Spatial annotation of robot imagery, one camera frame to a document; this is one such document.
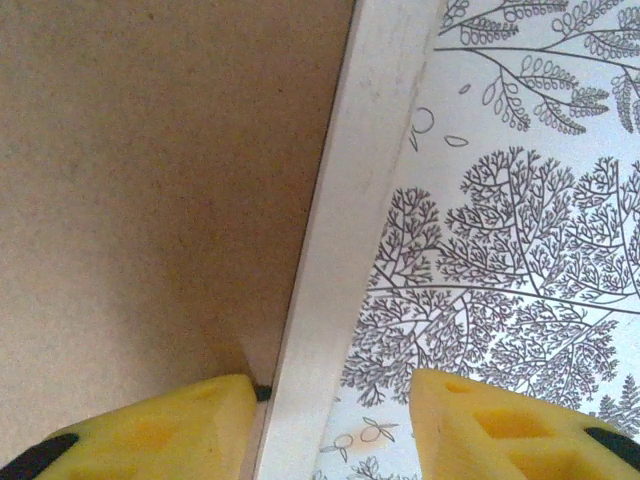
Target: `white wooden frame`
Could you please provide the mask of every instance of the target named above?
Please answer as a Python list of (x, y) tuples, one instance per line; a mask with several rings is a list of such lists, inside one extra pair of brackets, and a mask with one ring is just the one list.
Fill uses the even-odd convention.
[(358, 0), (255, 478), (311, 478), (363, 300), (438, 0)]

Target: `black line drawing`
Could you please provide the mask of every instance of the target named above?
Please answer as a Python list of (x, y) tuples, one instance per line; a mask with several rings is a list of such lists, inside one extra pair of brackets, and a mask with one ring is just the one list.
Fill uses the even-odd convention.
[(353, 475), (349, 475), (349, 480), (418, 480), (418, 474), (411, 477), (400, 476), (398, 474), (384, 475), (380, 473), (380, 465), (376, 457), (367, 457), (364, 462), (359, 462), (357, 466), (351, 467)]
[(416, 108), (414, 123), (411, 125), (411, 133), (409, 134), (409, 142), (413, 149), (418, 151), (418, 135), (424, 135), (431, 131), (433, 126), (435, 125), (435, 117), (433, 112), (429, 110), (427, 107), (418, 107)]
[(320, 453), (340, 452), (340, 456), (344, 460), (344, 463), (347, 463), (349, 458), (347, 450), (353, 445), (353, 440), (353, 436), (348, 433), (338, 435), (331, 445), (320, 448)]
[[(502, 0), (469, 15), (469, 0), (449, 0), (440, 27), (441, 45), (436, 52), (465, 52), (494, 67), (497, 76), (485, 88), (482, 103), (491, 106), (503, 123), (527, 131), (531, 118), (560, 133), (579, 135), (586, 128), (583, 117), (610, 110), (605, 85), (582, 86), (562, 66), (563, 59), (608, 67), (611, 94), (625, 130), (640, 132), (640, 7), (619, 8), (623, 0)], [(520, 24), (549, 15), (549, 31), (556, 39), (544, 45), (500, 46), (518, 38)], [(616, 28), (604, 28), (615, 16)], [(501, 54), (521, 54), (519, 68)]]
[(383, 423), (382, 425), (379, 425), (378, 422), (367, 417), (362, 417), (362, 420), (368, 425), (368, 427), (363, 428), (360, 432), (360, 440), (364, 443), (375, 442), (380, 438), (380, 435), (388, 438), (392, 442), (396, 441), (389, 429), (397, 427), (397, 423)]
[(600, 400), (598, 412), (590, 412), (590, 415), (601, 418), (627, 435), (640, 433), (640, 388), (633, 375), (625, 377), (618, 403), (605, 395)]
[(447, 142), (447, 145), (454, 148), (466, 147), (469, 145), (469, 140), (462, 137), (456, 137), (455, 135), (445, 135), (444, 141)]
[(437, 368), (578, 410), (618, 373), (620, 315), (640, 314), (640, 164), (576, 178), (510, 147), (461, 190), (444, 215), (420, 188), (395, 192), (341, 384), (405, 404), (412, 370)]

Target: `fern illustration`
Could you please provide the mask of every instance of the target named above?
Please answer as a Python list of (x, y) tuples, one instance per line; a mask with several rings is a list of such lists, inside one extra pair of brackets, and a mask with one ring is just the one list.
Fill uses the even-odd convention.
[[(448, 16), (441, 25), (443, 41), (457, 32), (457, 46), (441, 46), (437, 52), (466, 52), (483, 58), (498, 75), (485, 88), (482, 103), (491, 106), (503, 123), (527, 131), (531, 118), (567, 135), (587, 131), (580, 118), (599, 116), (610, 107), (609, 92), (582, 86), (576, 75), (561, 65), (563, 58), (599, 62), (610, 67), (611, 94), (622, 127), (640, 131), (640, 66), (630, 63), (640, 57), (640, 8), (617, 11), (617, 28), (596, 28), (622, 0), (503, 0), (498, 6), (468, 16), (470, 2), (449, 2)], [(493, 46), (517, 37), (519, 22), (548, 14), (551, 31), (561, 35), (553, 43), (538, 46)], [(507, 65), (497, 54), (520, 53), (520, 70)]]
[(590, 412), (590, 415), (610, 423), (627, 435), (640, 433), (640, 387), (636, 385), (633, 375), (625, 377), (618, 402), (604, 395), (598, 412)]
[[(574, 409), (592, 399), (616, 376), (616, 315), (640, 313), (616, 307), (640, 299), (640, 164), (619, 170), (600, 158), (576, 179), (510, 147), (472, 164), (467, 203), (444, 218), (428, 192), (396, 191), (342, 385), (367, 407), (406, 403), (424, 367)], [(429, 268), (396, 268), (403, 256)]]
[(398, 474), (384, 475), (380, 473), (380, 465), (376, 457), (367, 457), (364, 462), (359, 462), (351, 469), (354, 473), (347, 477), (349, 480), (418, 480), (417, 474), (406, 477)]

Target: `paper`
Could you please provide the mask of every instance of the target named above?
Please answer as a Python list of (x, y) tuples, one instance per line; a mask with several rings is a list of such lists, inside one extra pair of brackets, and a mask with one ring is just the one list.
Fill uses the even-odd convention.
[(640, 432), (640, 2), (450, 0), (314, 480), (421, 478), (437, 368)]

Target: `beige wall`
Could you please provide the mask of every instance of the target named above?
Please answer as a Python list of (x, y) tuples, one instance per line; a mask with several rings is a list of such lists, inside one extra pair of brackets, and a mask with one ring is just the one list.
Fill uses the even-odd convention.
[(0, 3), (0, 462), (247, 361), (271, 381), (351, 7)]

